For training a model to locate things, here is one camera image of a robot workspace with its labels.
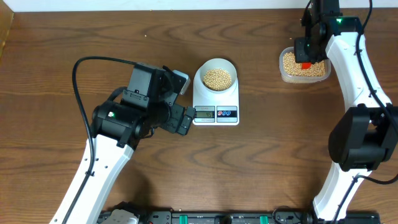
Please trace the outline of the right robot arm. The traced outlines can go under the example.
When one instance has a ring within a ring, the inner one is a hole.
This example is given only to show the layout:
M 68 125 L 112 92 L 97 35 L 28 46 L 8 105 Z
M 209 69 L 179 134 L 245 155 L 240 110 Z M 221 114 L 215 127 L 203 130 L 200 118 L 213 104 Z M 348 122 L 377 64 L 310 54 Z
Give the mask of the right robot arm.
M 397 106 L 381 88 L 366 50 L 366 22 L 344 16 L 335 0 L 310 0 L 303 12 L 304 37 L 296 38 L 297 63 L 329 60 L 335 69 L 345 114 L 328 138 L 331 168 L 302 223 L 370 223 L 372 215 L 347 215 L 364 180 L 379 185 L 397 182 L 372 178 L 397 146 Z

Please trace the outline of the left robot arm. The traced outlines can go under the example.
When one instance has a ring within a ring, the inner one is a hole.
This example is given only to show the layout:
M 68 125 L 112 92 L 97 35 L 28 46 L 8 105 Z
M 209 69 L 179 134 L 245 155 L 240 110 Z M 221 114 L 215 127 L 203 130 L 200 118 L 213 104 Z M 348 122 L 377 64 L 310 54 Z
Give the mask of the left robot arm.
M 176 104 L 190 77 L 167 67 L 138 63 L 128 86 L 115 89 L 97 106 L 79 168 L 52 223 L 96 223 L 117 176 L 139 141 L 156 128 L 186 135 L 195 109 Z

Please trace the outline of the red plastic measuring scoop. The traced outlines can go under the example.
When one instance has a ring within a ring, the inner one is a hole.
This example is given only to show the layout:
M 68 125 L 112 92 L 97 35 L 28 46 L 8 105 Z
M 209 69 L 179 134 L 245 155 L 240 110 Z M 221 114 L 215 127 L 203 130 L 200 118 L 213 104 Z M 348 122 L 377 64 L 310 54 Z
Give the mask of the red plastic measuring scoop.
M 301 64 L 301 69 L 306 70 L 306 69 L 309 69 L 311 66 L 312 66 L 311 62 L 305 62 L 305 63 Z

